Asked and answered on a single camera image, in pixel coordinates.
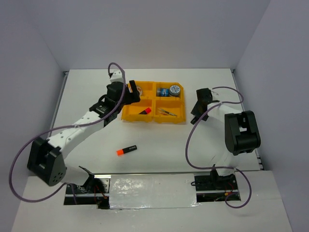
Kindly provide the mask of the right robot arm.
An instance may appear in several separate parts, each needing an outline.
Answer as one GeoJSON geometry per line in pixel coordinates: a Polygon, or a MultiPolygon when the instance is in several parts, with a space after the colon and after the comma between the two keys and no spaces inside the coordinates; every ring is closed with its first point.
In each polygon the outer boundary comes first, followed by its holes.
{"type": "Polygon", "coordinates": [[[222,154],[220,160],[210,167],[210,179],[208,181],[196,180],[193,184],[201,190],[207,186],[217,190],[234,186],[234,172],[237,167],[237,159],[241,153],[252,153],[255,149],[260,147],[261,138],[256,123],[253,111],[239,111],[228,106],[228,104],[241,104],[244,100],[243,95],[236,89],[225,87],[238,93],[240,97],[239,102],[219,101],[213,98],[212,89],[202,88],[196,91],[197,102],[191,111],[194,118],[191,124],[194,125],[185,147],[185,158],[189,163],[188,147],[191,136],[200,121],[206,121],[212,117],[224,125],[225,146],[226,149],[222,154]]]}

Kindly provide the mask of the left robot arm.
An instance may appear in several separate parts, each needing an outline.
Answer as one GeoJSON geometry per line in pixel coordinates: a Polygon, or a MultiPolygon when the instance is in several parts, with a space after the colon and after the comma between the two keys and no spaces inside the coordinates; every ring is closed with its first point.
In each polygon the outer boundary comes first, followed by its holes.
{"type": "Polygon", "coordinates": [[[122,82],[107,85],[107,93],[73,125],[47,139],[38,137],[32,142],[27,168],[49,186],[67,182],[76,184],[84,193],[91,192],[95,186],[94,174],[82,166],[66,165],[65,158],[86,138],[115,120],[123,106],[139,101],[135,81],[128,85],[122,82]]]}

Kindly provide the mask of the pink cap black highlighter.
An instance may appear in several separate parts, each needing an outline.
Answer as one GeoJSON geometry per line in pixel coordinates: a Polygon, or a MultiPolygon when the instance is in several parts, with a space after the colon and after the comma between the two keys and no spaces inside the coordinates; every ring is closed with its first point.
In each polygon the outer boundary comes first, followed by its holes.
{"type": "Polygon", "coordinates": [[[148,107],[148,108],[146,108],[145,110],[141,111],[141,112],[139,113],[139,115],[148,115],[148,114],[151,113],[151,111],[152,111],[151,108],[148,107]]]}

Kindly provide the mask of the silver clear tape roll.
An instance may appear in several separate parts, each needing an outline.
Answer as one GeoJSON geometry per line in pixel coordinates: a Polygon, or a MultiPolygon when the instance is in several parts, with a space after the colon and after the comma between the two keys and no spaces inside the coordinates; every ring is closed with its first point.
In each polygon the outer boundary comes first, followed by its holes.
{"type": "Polygon", "coordinates": [[[143,90],[140,86],[136,86],[137,87],[137,91],[139,92],[139,95],[142,96],[143,95],[143,90]]]}

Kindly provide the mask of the blue pen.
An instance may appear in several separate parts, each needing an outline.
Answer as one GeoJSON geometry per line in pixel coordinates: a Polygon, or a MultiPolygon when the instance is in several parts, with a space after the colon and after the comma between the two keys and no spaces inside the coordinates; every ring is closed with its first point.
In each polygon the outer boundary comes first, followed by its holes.
{"type": "Polygon", "coordinates": [[[166,112],[169,114],[169,116],[177,116],[176,114],[173,114],[171,112],[168,112],[168,111],[166,111],[166,112]]]}

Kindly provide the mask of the orange cap black highlighter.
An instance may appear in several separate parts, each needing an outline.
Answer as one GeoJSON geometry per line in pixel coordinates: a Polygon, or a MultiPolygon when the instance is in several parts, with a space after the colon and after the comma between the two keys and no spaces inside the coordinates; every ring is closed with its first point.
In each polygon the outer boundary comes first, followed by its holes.
{"type": "Polygon", "coordinates": [[[123,154],[129,153],[129,152],[132,152],[132,151],[135,151],[135,150],[137,150],[137,146],[132,145],[132,146],[129,146],[129,147],[126,147],[126,148],[122,148],[122,149],[116,151],[116,153],[117,153],[117,156],[121,156],[123,154]]]}

